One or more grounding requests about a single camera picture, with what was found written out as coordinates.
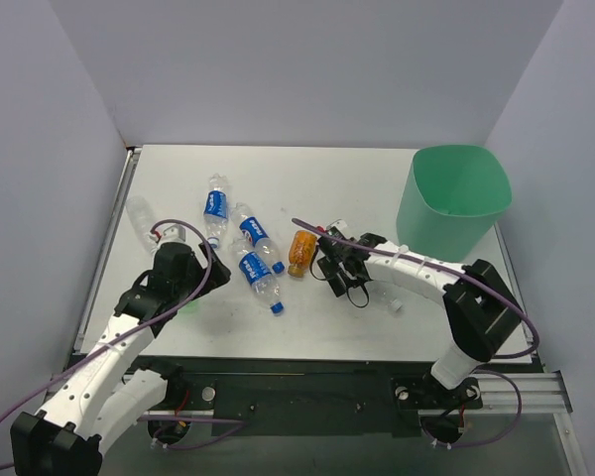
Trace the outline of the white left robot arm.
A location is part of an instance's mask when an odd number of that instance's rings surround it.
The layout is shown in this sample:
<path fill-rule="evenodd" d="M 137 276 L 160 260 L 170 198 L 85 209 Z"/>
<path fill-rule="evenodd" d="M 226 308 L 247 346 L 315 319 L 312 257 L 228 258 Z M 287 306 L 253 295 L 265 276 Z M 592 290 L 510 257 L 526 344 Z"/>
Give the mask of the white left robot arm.
<path fill-rule="evenodd" d="M 165 324 L 189 302 L 226 285 L 230 271 L 207 246 L 201 265 L 192 249 L 169 242 L 153 267 L 123 293 L 99 340 L 39 410 L 20 414 L 10 428 L 19 475 L 96 475 L 112 444 L 155 405 L 178 405 L 184 384 L 166 366 L 138 370 L 126 390 L 120 381 Z"/>

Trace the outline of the orange juice bottle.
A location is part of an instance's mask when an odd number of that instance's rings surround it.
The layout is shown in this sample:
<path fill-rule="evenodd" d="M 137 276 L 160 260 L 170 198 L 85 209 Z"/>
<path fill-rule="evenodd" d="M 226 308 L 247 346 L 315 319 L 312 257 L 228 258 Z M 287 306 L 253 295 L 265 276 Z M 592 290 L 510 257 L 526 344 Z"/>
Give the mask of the orange juice bottle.
<path fill-rule="evenodd" d="M 308 231 L 298 231 L 289 251 L 288 273 L 293 278 L 302 278 L 308 270 L 317 245 L 317 237 Z"/>

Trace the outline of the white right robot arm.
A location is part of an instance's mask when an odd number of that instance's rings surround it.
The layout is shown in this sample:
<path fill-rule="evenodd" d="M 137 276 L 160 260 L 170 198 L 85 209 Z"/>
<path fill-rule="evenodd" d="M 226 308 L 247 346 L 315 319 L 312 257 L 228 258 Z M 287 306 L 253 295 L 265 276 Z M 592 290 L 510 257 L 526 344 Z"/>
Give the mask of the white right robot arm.
<path fill-rule="evenodd" d="M 339 297 L 368 283 L 393 285 L 443 309 L 451 343 L 425 374 L 423 393 L 436 406 L 453 400 L 463 382 L 494 359 L 523 321 L 514 295 L 496 268 L 485 260 L 471 265 L 444 262 L 410 251 L 386 238 L 365 233 L 348 239 L 337 228 L 317 240 L 318 267 Z"/>

